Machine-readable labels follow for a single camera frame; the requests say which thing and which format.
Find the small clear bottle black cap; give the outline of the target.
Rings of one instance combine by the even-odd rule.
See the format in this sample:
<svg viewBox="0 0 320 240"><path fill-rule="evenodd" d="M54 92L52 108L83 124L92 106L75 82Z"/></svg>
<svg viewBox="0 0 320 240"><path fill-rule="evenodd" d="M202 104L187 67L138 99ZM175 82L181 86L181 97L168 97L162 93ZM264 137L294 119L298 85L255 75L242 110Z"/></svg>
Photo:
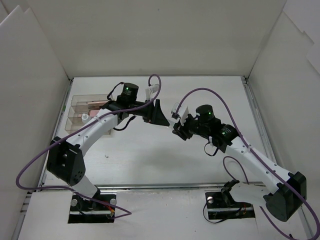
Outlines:
<svg viewBox="0 0 320 240"><path fill-rule="evenodd" d="M169 127L170 127L171 129L173 129L173 128L174 128L174 125L178 122L178 120L176 120L176 119L173 119L173 120L168 119L167 121L168 121Z"/></svg>

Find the pink brown eyeshadow palette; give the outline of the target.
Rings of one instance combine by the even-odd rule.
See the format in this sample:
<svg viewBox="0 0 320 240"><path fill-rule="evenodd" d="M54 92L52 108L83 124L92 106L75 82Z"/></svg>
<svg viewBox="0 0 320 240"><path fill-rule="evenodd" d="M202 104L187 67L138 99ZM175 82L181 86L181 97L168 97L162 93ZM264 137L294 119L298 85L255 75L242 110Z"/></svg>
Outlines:
<svg viewBox="0 0 320 240"><path fill-rule="evenodd" d="M105 100L105 101L88 101L87 102L87 106L89 108L95 108L95 107L100 107L100 106L103 106L104 104L106 104L108 101Z"/></svg>

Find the pink compact box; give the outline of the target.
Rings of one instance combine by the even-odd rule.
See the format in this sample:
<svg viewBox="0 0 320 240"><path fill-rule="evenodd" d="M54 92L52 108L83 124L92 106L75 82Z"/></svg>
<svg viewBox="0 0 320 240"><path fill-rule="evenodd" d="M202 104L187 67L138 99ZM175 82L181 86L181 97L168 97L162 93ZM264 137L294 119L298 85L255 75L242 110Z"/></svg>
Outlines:
<svg viewBox="0 0 320 240"><path fill-rule="evenodd" d="M99 112L99 110L90 110L88 112L88 115L93 118L98 114L98 112Z"/></svg>

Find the white pink teal spray bottle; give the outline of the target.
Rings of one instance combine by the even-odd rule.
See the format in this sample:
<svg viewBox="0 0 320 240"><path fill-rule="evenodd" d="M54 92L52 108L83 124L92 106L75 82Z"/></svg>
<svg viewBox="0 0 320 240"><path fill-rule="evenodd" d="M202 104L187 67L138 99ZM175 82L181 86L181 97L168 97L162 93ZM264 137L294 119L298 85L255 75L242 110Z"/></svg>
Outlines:
<svg viewBox="0 0 320 240"><path fill-rule="evenodd" d="M87 122L89 122L91 120L91 117L88 115L88 114L86 114L86 113L83 113L82 115L81 115L81 121L83 122L83 123L87 123Z"/></svg>

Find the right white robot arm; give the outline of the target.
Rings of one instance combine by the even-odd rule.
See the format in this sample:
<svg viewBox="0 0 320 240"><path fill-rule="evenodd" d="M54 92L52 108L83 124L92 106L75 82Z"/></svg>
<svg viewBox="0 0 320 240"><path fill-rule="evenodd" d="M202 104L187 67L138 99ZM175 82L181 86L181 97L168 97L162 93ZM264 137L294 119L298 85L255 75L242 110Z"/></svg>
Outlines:
<svg viewBox="0 0 320 240"><path fill-rule="evenodd" d="M252 198L277 220L287 222L303 204L297 195L307 197L306 177L299 171L292 173L282 168L251 144L244 143L235 127L215 117L211 105L199 106L196 115L192 116L187 107L175 104L171 114L177 120L172 131L175 135L184 141L194 135L206 139L211 146L237 159L268 189L255 196L257 187L246 187L243 193L236 187L229 188L221 193L225 205L233 206L240 197Z"/></svg>

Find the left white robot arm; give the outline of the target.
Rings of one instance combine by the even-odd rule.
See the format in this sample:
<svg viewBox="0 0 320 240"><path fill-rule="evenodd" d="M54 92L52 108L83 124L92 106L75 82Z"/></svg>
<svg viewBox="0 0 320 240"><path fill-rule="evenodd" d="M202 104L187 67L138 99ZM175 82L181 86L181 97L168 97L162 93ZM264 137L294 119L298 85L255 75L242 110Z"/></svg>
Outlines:
<svg viewBox="0 0 320 240"><path fill-rule="evenodd" d="M116 100L109 100L104 104L84 125L84 130L74 133L65 141L61 141L58 136L52 140L55 146L48 153L47 171L83 195L81 202L89 210L96 209L100 204L100 191L85 175L84 156L90 147L129 115L141 116L144 122L153 125L170 125L162 113L160 101L139 102L138 90L137 85L124 83Z"/></svg>

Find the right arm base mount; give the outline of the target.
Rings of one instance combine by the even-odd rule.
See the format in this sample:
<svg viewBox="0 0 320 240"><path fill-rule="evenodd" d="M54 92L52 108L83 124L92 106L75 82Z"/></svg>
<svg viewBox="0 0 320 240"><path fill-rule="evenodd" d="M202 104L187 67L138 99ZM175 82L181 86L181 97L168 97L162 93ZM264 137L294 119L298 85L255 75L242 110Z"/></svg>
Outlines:
<svg viewBox="0 0 320 240"><path fill-rule="evenodd" d="M235 201L231 196L232 187L239 183L239 180L231 180L224 184L220 191L205 193L202 215L208 223L220 224L227 220L256 217L251 203Z"/></svg>

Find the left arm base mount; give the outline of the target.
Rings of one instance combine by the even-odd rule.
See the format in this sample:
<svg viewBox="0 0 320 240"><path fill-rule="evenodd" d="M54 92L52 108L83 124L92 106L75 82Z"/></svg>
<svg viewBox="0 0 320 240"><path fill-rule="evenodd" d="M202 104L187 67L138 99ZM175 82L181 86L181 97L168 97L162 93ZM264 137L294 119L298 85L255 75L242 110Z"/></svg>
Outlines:
<svg viewBox="0 0 320 240"><path fill-rule="evenodd" d="M115 208L76 194L72 196L69 208L69 224L106 224L114 223Z"/></svg>

